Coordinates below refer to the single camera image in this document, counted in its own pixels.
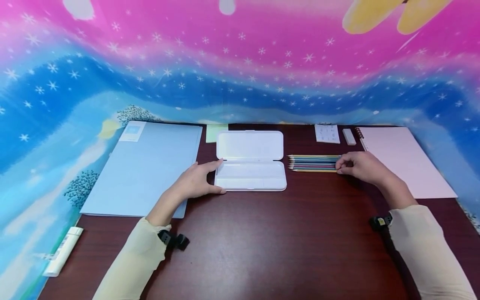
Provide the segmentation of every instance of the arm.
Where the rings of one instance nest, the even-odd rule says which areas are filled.
[[[225,193],[206,182],[206,175],[220,166],[222,160],[195,163],[158,199],[152,211],[137,223],[122,250],[102,279],[94,300],[137,300],[152,273],[165,259],[166,246],[158,232],[166,229],[177,207],[184,199],[208,193]]]
[[[393,217],[389,226],[422,299],[476,299],[462,267],[445,241],[430,210],[418,205],[408,186],[368,152],[351,152],[336,165],[348,174],[374,184],[382,192]]]

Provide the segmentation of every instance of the white eraser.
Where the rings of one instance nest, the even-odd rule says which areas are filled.
[[[68,230],[67,235],[65,235],[55,252],[53,259],[48,263],[47,268],[43,272],[43,276],[57,277],[60,274],[82,232],[83,228],[80,227],[71,227]]]
[[[355,137],[353,136],[352,130],[350,128],[344,128],[342,131],[343,131],[343,135],[345,136],[345,139],[347,140],[347,145],[354,146],[357,144],[357,142],[355,141]]]

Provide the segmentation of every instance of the white tube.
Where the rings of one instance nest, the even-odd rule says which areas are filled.
[[[67,235],[63,238],[55,252],[53,260],[48,263],[47,268],[43,272],[43,276],[57,277],[59,275],[82,232],[83,228],[80,227],[71,227],[68,230]]]

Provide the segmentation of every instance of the black wrist device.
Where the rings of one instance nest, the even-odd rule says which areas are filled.
[[[176,235],[168,230],[161,230],[158,233],[160,240],[167,246],[167,248],[177,248],[184,251],[190,240],[183,234]]]

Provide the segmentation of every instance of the green sticky note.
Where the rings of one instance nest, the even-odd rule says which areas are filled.
[[[220,131],[228,130],[228,124],[208,124],[206,143],[216,143],[216,136]]]

